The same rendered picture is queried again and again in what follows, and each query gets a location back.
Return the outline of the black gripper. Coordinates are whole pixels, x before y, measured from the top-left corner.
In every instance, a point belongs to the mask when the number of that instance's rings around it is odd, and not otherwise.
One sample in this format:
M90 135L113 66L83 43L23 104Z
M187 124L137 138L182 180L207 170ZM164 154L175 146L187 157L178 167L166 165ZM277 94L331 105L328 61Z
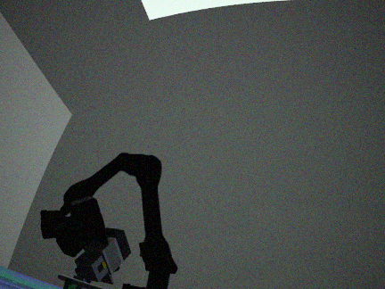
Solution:
M83 250L93 239L101 244L109 243L100 207L93 196L73 201L68 207L73 222L78 226Z

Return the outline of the pin with red cap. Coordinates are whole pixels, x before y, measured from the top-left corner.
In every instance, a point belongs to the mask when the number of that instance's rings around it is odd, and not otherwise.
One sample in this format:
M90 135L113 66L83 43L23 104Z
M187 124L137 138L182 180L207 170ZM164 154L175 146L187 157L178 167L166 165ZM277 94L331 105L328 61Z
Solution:
M62 275L62 274L59 274L59 275L58 275L58 278L59 278L60 280L63 280L63 281L66 280L66 277L67 277L67 276ZM67 278L72 279L72 280L71 280L71 284L78 285L78 286L81 286L81 287L84 287L84 288L87 288L87 289L107 289L107 288L100 287L100 286L97 286L97 285L89 284L89 283L87 283L87 282L79 281L79 280L77 280L77 279L75 279L75 278L71 278L71 277L67 277Z

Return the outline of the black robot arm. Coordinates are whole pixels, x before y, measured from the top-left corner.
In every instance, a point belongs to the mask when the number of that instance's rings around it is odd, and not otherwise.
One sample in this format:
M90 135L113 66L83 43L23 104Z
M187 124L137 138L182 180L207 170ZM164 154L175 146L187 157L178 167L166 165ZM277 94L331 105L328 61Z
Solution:
M71 215L65 217L70 213L68 206L78 199L93 196L98 188L120 170L135 177L143 198L145 238L144 242L139 243L139 247L145 270L150 271L147 286L143 288L168 289L170 274L175 274L178 267L161 230L158 185L162 171L156 156L121 153L90 178L75 183L63 196L64 204L60 211L40 212L42 237L56 238L56 243L64 254L77 257L84 247L78 235L77 224L73 222Z

